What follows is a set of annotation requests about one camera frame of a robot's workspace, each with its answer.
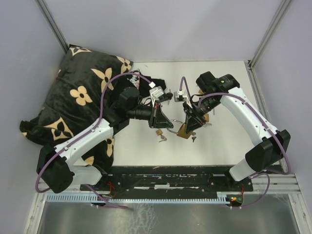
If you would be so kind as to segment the large brass padlock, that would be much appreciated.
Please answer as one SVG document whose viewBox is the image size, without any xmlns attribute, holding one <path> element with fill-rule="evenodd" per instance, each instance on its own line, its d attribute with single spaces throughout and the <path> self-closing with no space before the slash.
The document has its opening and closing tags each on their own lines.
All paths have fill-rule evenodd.
<svg viewBox="0 0 312 234">
<path fill-rule="evenodd" d="M 193 131 L 186 132 L 186 124 L 184 122 L 182 122 L 180 120 L 176 120 L 176 119 L 171 119 L 170 122 L 181 124 L 181 126 L 177 132 L 167 128 L 167 131 L 169 131 L 170 133 L 173 133 L 177 137 L 181 137 L 183 139 L 189 139 L 190 136 L 193 136 Z"/>
</svg>

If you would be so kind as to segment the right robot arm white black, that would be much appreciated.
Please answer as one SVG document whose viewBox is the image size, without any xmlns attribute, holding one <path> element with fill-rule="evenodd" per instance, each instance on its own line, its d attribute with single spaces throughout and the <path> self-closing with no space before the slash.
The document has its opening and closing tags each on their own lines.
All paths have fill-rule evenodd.
<svg viewBox="0 0 312 234">
<path fill-rule="evenodd" d="M 242 125 L 253 144 L 245 157 L 225 173 L 224 186 L 228 190 L 236 190 L 242 180 L 264 171 L 290 174 L 291 166 L 286 154 L 290 133 L 269 123 L 247 99 L 232 75 L 216 78 L 211 72 L 206 72 L 197 78 L 196 84 L 201 90 L 198 101 L 193 101 L 189 89 L 180 88 L 174 95 L 176 102 L 183 103 L 186 115 L 184 133 L 189 134 L 207 124 L 205 115 L 222 104 Z"/>
</svg>

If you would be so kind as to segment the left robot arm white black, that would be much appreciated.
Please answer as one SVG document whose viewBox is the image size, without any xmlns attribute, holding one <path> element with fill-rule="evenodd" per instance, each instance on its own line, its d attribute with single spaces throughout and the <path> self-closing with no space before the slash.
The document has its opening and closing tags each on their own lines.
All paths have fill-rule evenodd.
<svg viewBox="0 0 312 234">
<path fill-rule="evenodd" d="M 143 105 L 137 88 L 124 88 L 116 101 L 85 130 L 64 143 L 41 148 L 37 164 L 39 178 L 56 194 L 71 185 L 88 184 L 97 190 L 105 189 L 108 178 L 102 175 L 103 170 L 95 166 L 76 165 L 76 162 L 99 143 L 127 127 L 131 119 L 146 120 L 154 129 L 173 128 L 161 110 L 162 102 L 172 97 L 172 93 L 165 93 L 158 86 L 150 90 L 150 105 Z"/>
</svg>

